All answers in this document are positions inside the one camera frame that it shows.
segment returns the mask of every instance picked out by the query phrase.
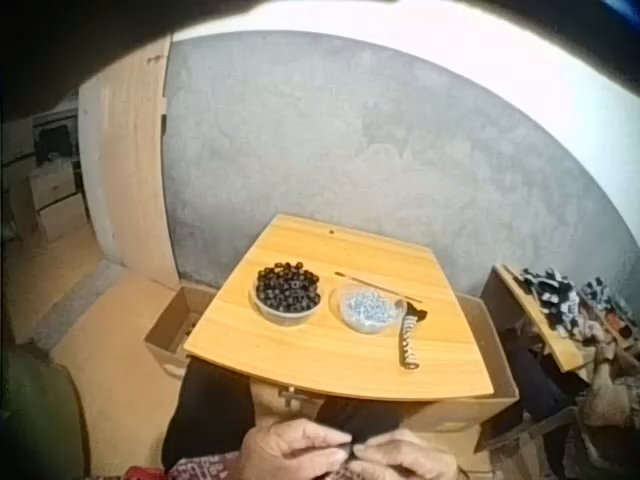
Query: wooden table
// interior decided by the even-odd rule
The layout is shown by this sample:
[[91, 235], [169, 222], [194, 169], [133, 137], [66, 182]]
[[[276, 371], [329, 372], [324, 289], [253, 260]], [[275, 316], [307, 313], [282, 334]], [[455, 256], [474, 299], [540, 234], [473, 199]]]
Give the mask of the wooden table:
[[[258, 270], [296, 263], [320, 277], [321, 307], [305, 324], [265, 320], [249, 297]], [[339, 271], [422, 300], [429, 312], [413, 346], [421, 367], [399, 362], [399, 326], [378, 335], [342, 323], [331, 292]], [[277, 215], [237, 265], [189, 336], [197, 357], [253, 377], [346, 397], [427, 401], [493, 393], [466, 318], [433, 253], [377, 235]]]
[[591, 359], [585, 358], [584, 352], [576, 342], [561, 337], [549, 327], [549, 320], [540, 310], [538, 302], [532, 295], [525, 293], [514, 279], [514, 276], [518, 277], [516, 270], [506, 265], [495, 265], [493, 268], [533, 322], [562, 372], [578, 370], [589, 363]]

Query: bowl of metal rings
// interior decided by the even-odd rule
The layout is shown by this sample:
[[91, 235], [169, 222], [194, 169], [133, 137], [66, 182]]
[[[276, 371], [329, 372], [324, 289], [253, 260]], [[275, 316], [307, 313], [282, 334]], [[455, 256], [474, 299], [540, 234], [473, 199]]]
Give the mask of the bowl of metal rings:
[[340, 316], [353, 330], [374, 334], [399, 323], [407, 312], [401, 296], [373, 287], [347, 284], [338, 288]]

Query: clear plastic bowl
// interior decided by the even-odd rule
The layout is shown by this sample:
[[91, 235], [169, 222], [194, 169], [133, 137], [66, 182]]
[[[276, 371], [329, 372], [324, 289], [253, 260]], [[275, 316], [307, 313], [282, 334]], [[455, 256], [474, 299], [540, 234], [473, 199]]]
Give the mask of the clear plastic bowl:
[[313, 315], [316, 312], [316, 310], [318, 310], [318, 308], [320, 308], [320, 305], [322, 305], [322, 302], [324, 300], [322, 296], [322, 289], [320, 288], [320, 284], [318, 283], [317, 284], [318, 293], [320, 294], [320, 303], [318, 303], [318, 305], [313, 307], [311, 310], [305, 310], [304, 312], [297, 312], [297, 313], [279, 312], [278, 310], [274, 310], [273, 308], [267, 307], [264, 303], [260, 301], [260, 299], [256, 295], [257, 286], [258, 286], [258, 281], [256, 280], [255, 282], [253, 282], [253, 285], [249, 290], [249, 294], [251, 295], [251, 300], [253, 300], [253, 303], [256, 305], [256, 307], [258, 307], [258, 310], [260, 310], [260, 313], [264, 318], [266, 318], [272, 323], [275, 323], [276, 325], [280, 325], [281, 327], [293, 327], [295, 325], [303, 324], [309, 319], [311, 315]]
[[[347, 302], [351, 296], [360, 291], [370, 291], [375, 290], [380, 295], [382, 295], [385, 299], [390, 301], [396, 308], [396, 315], [393, 319], [386, 323], [379, 324], [363, 324], [349, 315], [349, 307]], [[340, 317], [342, 321], [346, 323], [350, 328], [355, 330], [356, 332], [366, 333], [366, 334], [375, 334], [380, 333], [383, 330], [389, 328], [391, 325], [395, 325], [402, 320], [405, 313], [407, 312], [407, 301], [404, 297], [400, 295], [394, 295], [392, 293], [387, 293], [382, 290], [378, 290], [375, 287], [368, 287], [364, 285], [355, 285], [355, 284], [346, 284], [338, 288], [338, 304], [340, 306]]]

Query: white wall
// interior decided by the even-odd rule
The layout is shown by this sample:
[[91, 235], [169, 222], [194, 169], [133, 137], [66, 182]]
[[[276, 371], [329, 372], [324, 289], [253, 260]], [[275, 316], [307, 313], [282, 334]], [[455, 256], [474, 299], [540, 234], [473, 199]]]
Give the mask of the white wall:
[[174, 41], [293, 30], [362, 40], [463, 75], [544, 127], [584, 165], [640, 244], [640, 98], [531, 32], [444, 0], [272, 2], [203, 22]]

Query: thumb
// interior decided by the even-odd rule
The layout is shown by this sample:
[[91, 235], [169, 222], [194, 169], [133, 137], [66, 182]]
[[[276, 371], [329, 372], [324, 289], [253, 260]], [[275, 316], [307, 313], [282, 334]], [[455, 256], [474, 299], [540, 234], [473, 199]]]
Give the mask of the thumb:
[[347, 452], [339, 448], [324, 448], [289, 460], [292, 478], [310, 480], [335, 472], [347, 460]]
[[402, 477], [389, 467], [375, 463], [353, 460], [349, 462], [349, 470], [360, 475], [363, 480], [402, 480]]

